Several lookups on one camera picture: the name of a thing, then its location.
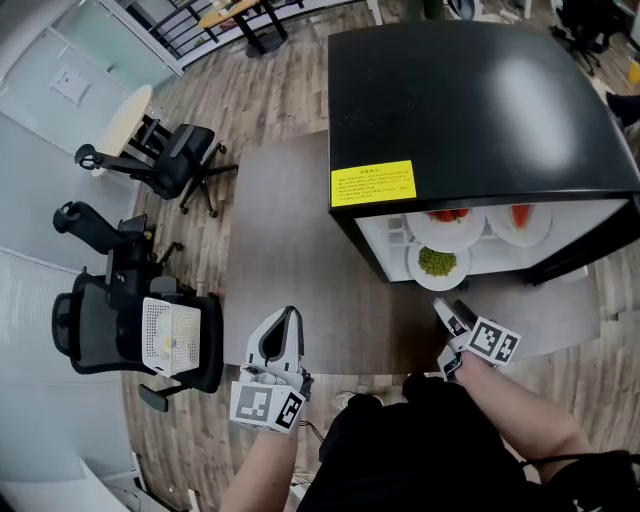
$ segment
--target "white plate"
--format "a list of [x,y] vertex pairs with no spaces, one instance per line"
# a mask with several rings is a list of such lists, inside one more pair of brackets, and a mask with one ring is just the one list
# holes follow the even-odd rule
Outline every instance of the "white plate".
[[531,205],[529,223],[524,229],[517,229],[511,222],[511,205],[492,206],[487,208],[487,220],[493,231],[500,238],[517,245],[531,247],[539,244],[551,229],[552,207],[548,203]]
[[425,212],[407,213],[407,226],[416,240],[438,252],[458,252],[478,241],[484,229],[485,209],[471,208],[466,217],[453,222],[432,219]]
[[420,249],[422,249],[422,247],[422,245],[413,244],[407,250],[407,268],[409,274],[419,285],[434,292],[443,292],[455,288],[467,277],[469,267],[471,266],[471,257],[467,249],[455,253],[456,266],[451,269],[448,276],[431,276],[422,270],[418,263]]

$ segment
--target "wrist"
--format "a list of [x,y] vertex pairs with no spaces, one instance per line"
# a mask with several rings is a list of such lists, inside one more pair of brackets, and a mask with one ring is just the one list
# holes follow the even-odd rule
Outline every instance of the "wrist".
[[492,371],[491,366],[473,352],[465,350],[460,354],[460,358],[462,365],[456,370],[456,380],[463,386],[476,376]]

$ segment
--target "white wall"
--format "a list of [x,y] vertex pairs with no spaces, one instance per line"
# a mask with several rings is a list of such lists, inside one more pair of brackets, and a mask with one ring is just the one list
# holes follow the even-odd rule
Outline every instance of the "white wall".
[[[50,87],[63,67],[79,72],[89,83],[79,104]],[[5,76],[0,112],[74,155],[83,144],[100,140],[111,116],[128,96],[59,35],[45,30]]]
[[103,272],[106,256],[52,224],[67,201],[92,205],[113,225],[127,216],[132,180],[93,178],[73,157],[0,114],[0,247],[49,263]]
[[0,77],[38,34],[73,3],[74,0],[6,0],[0,6]]
[[15,512],[127,512],[127,508],[78,461],[81,474],[66,482],[0,482]]
[[135,469],[117,373],[77,374],[55,348],[51,309],[76,275],[0,251],[0,481]]

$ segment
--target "chair armrest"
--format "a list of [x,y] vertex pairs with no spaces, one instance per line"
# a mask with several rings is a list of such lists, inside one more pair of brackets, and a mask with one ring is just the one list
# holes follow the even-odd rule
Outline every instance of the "chair armrest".
[[195,129],[196,129],[195,126],[188,126],[187,127],[187,129],[182,134],[182,137],[180,137],[178,142],[176,142],[176,145],[171,150],[171,154],[169,155],[171,158],[178,158],[178,155],[180,153],[182,153],[185,149],[186,150],[189,149],[187,147],[187,143],[189,142],[189,139],[193,135],[193,132],[195,131]]
[[153,137],[153,133],[158,129],[159,124],[160,119],[154,119],[151,124],[149,124],[146,131],[144,132],[144,136],[142,137],[142,139],[140,139],[140,144],[142,144],[143,146],[149,144],[149,141]]

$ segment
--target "black office chair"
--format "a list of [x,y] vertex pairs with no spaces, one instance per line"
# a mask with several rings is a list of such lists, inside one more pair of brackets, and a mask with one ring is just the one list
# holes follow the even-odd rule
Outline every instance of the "black office chair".
[[[609,38],[624,29],[619,9],[611,0],[564,0],[556,13],[571,37],[559,27],[551,27],[551,34],[564,43],[565,49],[576,60],[581,55],[588,67],[587,72],[595,76],[592,62],[596,67],[601,66],[594,53],[596,48],[598,53],[602,53],[609,47]],[[598,45],[596,40],[600,34],[602,44]]]
[[114,157],[99,153],[91,144],[85,144],[78,149],[75,161],[83,169],[103,168],[128,174],[132,179],[149,185],[162,199],[178,197],[191,180],[180,201],[180,211],[183,214],[189,212],[187,201],[195,190],[200,188],[207,200],[209,216],[217,217],[218,212],[213,208],[209,198],[207,181],[216,174],[237,170],[238,166],[234,164],[209,168],[218,152],[226,153],[226,147],[221,143],[217,143],[207,159],[201,163],[213,142],[214,132],[208,128],[181,124],[170,134],[160,126],[157,119],[143,129],[144,135],[140,140],[132,139],[132,146],[151,158],[152,165],[130,155]]
[[184,246],[172,242],[158,260],[153,252],[153,231],[147,229],[147,216],[138,215],[120,221],[118,229],[82,201],[68,202],[53,214],[53,226],[58,233],[71,233],[100,254],[108,255],[107,284],[116,284],[123,291],[144,295],[151,280],[162,273],[164,264],[175,249]]
[[[160,278],[154,290],[162,299],[197,308],[200,320],[200,366],[172,378],[180,382],[160,391],[141,385],[140,397],[161,412],[169,410],[168,397],[185,389],[215,393],[222,377],[222,307],[215,296],[193,297],[175,293],[175,279]],[[56,297],[51,314],[53,342],[82,375],[134,371],[155,375],[142,362],[142,309],[144,297],[122,293],[100,279],[81,273],[71,293]]]
[[461,20],[472,20],[476,15],[474,0],[447,0],[447,4],[451,14]]

